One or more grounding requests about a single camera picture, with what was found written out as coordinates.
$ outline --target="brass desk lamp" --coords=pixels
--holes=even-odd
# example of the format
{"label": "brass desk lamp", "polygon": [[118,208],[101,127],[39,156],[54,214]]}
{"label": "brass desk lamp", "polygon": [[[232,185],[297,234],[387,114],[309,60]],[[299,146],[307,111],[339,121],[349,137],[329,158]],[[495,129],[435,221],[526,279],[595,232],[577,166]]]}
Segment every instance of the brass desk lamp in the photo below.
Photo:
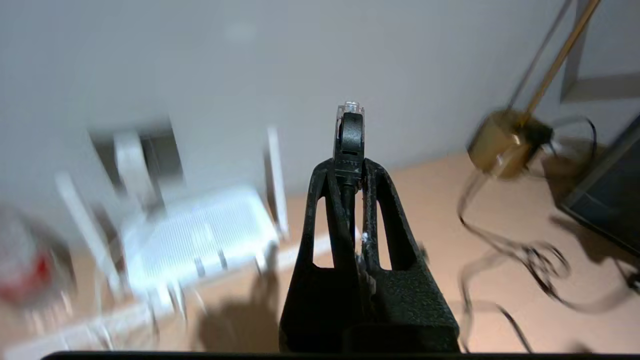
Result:
{"label": "brass desk lamp", "polygon": [[467,148],[476,168],[498,179],[514,179],[522,173],[540,146],[551,141],[552,128],[535,119],[533,111],[599,3],[600,0],[589,0],[578,23],[529,101],[527,109],[518,111],[509,105],[506,109],[489,114],[483,120]]}

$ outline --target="red object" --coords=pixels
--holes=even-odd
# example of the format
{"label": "red object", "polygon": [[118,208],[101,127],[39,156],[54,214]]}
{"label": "red object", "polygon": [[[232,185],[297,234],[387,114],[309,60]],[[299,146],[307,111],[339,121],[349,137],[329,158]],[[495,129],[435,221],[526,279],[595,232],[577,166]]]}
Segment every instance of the red object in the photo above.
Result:
{"label": "red object", "polygon": [[0,298],[13,303],[21,303],[34,297],[51,283],[51,255],[41,252],[35,258],[32,271],[15,281],[0,285]]}

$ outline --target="white router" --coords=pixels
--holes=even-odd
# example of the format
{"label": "white router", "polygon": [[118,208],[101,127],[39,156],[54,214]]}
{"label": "white router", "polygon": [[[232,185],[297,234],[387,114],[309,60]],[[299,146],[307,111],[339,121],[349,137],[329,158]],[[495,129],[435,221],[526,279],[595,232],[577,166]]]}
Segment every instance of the white router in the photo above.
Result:
{"label": "white router", "polygon": [[80,228],[96,264],[119,294],[125,283],[137,296],[149,299],[182,289],[201,279],[255,263],[266,266],[266,252],[289,235],[286,200],[278,137],[268,131],[268,181],[275,209],[274,223],[254,188],[240,187],[203,195],[193,200],[172,202],[153,214],[149,201],[160,198],[151,186],[136,134],[115,137],[116,163],[127,193],[140,205],[140,213],[123,222],[120,242],[125,273],[116,273],[104,232],[97,225],[73,185],[71,178],[58,176],[63,200]]}

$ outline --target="wooden desk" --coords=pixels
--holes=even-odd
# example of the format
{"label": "wooden desk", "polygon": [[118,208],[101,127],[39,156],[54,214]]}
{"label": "wooden desk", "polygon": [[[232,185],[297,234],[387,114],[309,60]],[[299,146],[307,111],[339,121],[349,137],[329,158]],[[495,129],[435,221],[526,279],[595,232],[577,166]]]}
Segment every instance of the wooden desk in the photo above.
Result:
{"label": "wooden desk", "polygon": [[[466,154],[461,154],[392,173],[413,235],[427,250],[429,268],[458,318],[461,315],[460,271],[490,250],[487,244],[467,232],[456,216],[458,198],[471,171]],[[290,197],[288,201],[292,242],[300,238],[305,201],[306,195]],[[326,219],[322,218],[323,204],[319,205],[318,214],[316,233],[324,234],[327,229]],[[594,302],[623,286],[610,256],[633,261],[558,211],[544,181],[530,178],[489,181],[467,214],[469,222],[512,240],[546,240],[557,246],[570,262],[572,274],[554,284],[558,293],[572,302]],[[362,199],[356,203],[356,221],[361,229]],[[389,268],[382,230],[379,237],[381,262]],[[332,261],[329,254],[323,254],[317,256],[315,262],[319,266],[330,266]],[[87,270],[90,267],[86,262],[76,265],[76,273],[92,274],[93,270]],[[159,348],[277,351],[277,321],[290,279],[291,270],[261,279],[255,270],[247,269],[201,287],[207,314],[189,297],[188,330],[180,321],[161,329]],[[474,301],[495,302],[507,309],[536,352],[640,352],[637,340],[640,297],[637,295],[629,296],[603,313],[579,313],[548,298],[528,271],[513,261],[505,261],[474,276],[470,292]],[[93,301],[87,293],[78,296]],[[88,301],[76,299],[79,304]],[[476,314],[469,345],[476,352],[523,351],[510,324],[497,312]]]}

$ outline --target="white cable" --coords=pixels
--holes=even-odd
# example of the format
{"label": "white cable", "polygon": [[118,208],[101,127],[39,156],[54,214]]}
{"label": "white cable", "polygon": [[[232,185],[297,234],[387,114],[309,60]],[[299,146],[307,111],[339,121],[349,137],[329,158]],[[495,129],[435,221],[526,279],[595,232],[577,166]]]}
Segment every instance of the white cable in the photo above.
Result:
{"label": "white cable", "polygon": [[140,348],[144,349],[145,345],[148,345],[149,349],[157,350],[159,337],[160,337],[160,328],[158,326],[156,311],[154,310],[153,304],[151,302],[147,302],[147,305],[148,305],[148,313],[149,313],[148,324],[150,326],[148,333],[151,336],[147,338],[142,338],[137,348],[132,346],[130,343],[125,342],[125,344],[123,345],[124,350],[140,350]]}
{"label": "white cable", "polygon": [[202,300],[202,296],[200,296],[198,290],[195,287],[192,287],[191,291],[194,295],[196,295],[196,299],[198,300],[198,304],[200,305],[200,310],[202,310],[205,315],[208,315],[209,311],[207,310],[207,307],[204,304],[204,300]]}
{"label": "white cable", "polygon": [[[116,238],[112,238],[109,241],[109,245],[107,246],[108,248],[108,256],[105,256],[104,258],[102,258],[100,260],[100,262],[107,260],[108,258],[111,257],[111,252],[113,251],[113,248],[117,245],[120,245],[119,241],[116,241]],[[118,263],[118,261],[120,261],[122,258],[124,257],[124,252],[121,250],[118,257],[114,258],[112,261],[114,264]],[[94,287],[94,292],[95,292],[95,301],[94,304],[96,306],[96,310],[98,312],[98,316],[102,317],[102,286],[104,285],[105,281],[107,280],[106,277],[100,277],[100,263],[96,263],[95,264],[95,270],[93,272],[93,287]]]}
{"label": "white cable", "polygon": [[65,344],[65,350],[71,351],[71,348],[69,347],[69,342],[67,341],[67,337],[65,336],[65,333],[63,332],[62,334],[60,334],[60,337],[62,338],[62,343]]}
{"label": "white cable", "polygon": [[102,331],[104,332],[104,339],[107,341],[107,346],[109,347],[109,351],[113,351],[113,340],[111,339],[111,334],[107,330],[107,327],[104,325],[104,321],[100,323],[102,326]]}
{"label": "white cable", "polygon": [[93,338],[93,340],[95,341],[96,344],[100,345],[102,347],[102,349],[104,350],[104,346],[102,346],[102,341],[100,340],[100,338],[96,335],[95,331],[89,327],[88,325],[84,327],[86,329],[87,334],[89,334],[89,337]]}
{"label": "white cable", "polygon": [[187,328],[189,320],[187,319],[186,299],[184,298],[184,292],[178,282],[173,284],[172,293],[173,298],[175,299],[173,308],[176,309],[177,307],[179,309],[182,320],[184,321],[184,327]]}

